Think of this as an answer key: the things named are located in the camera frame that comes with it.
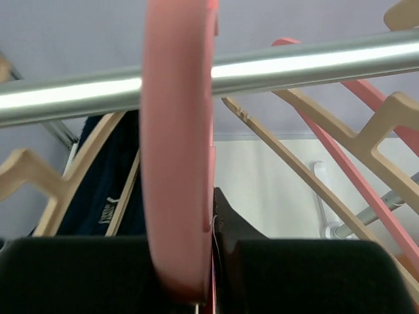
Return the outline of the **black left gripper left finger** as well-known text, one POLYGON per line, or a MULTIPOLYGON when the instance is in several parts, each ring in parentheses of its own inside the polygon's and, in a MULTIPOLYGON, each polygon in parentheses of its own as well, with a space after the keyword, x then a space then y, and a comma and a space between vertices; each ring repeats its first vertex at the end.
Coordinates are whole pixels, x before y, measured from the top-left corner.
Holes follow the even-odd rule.
POLYGON ((23 237, 1 249, 2 313, 194 313, 162 290, 144 236, 23 237))

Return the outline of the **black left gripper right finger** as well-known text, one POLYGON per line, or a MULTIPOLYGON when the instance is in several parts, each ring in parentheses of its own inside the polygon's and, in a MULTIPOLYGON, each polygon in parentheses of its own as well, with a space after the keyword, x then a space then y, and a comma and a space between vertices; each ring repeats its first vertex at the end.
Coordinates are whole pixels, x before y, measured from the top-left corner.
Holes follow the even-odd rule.
POLYGON ((414 313, 389 254, 373 241, 269 239, 214 190, 221 313, 414 313))

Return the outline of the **navy blue shorts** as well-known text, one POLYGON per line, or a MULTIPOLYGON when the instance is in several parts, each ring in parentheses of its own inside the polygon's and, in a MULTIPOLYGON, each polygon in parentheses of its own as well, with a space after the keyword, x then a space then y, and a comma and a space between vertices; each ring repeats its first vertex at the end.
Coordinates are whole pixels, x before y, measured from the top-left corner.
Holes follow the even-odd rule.
MULTIPOLYGON (((77 153, 102 117, 87 118, 77 153)), ((139 148, 138 118, 138 111, 129 111, 112 131, 76 191, 57 235, 105 235, 139 148)), ((140 173, 117 230, 118 236, 146 233, 140 173)))

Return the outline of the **pink plastic hanger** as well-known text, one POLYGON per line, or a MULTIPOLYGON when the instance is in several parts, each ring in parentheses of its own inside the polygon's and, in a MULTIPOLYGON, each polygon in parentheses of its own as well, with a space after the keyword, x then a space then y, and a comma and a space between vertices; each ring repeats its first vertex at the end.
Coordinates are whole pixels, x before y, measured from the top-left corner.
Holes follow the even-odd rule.
POLYGON ((346 81, 343 85, 374 112, 359 133, 296 88, 278 90, 275 95, 293 106, 308 124, 417 268, 417 244, 338 146, 342 145, 417 211, 418 184, 384 157, 378 146, 389 132, 395 131, 414 153, 418 152, 418 102, 401 92, 384 97, 366 80, 346 81))
POLYGON ((140 110, 149 250, 174 299, 203 303, 211 273, 217 1, 149 1, 140 110))

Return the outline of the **beige plastic hanger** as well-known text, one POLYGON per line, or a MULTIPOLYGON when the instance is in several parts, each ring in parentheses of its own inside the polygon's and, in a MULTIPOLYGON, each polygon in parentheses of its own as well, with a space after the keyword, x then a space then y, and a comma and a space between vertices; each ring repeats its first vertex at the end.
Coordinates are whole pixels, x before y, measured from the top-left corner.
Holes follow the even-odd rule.
MULTIPOLYGON (((105 114, 60 175, 28 148, 19 148, 1 164, 1 199, 5 200, 24 184, 30 184, 48 197, 47 205, 33 230, 33 236, 55 236, 84 176, 106 140, 127 112, 105 114)), ((105 236, 115 236, 134 190, 140 165, 138 149, 105 236)))
MULTIPOLYGON (((307 172, 299 160, 291 154, 266 128, 254 118, 248 117, 239 104, 232 98, 224 97, 223 103, 230 109, 244 124, 253 130, 279 157, 281 157, 297 174, 316 192, 332 210, 350 227, 355 235, 361 239, 374 240, 375 237, 368 231, 361 222, 341 201, 330 192, 323 183, 312 174, 307 172)), ((342 145, 338 146, 343 152, 346 150, 342 145)))

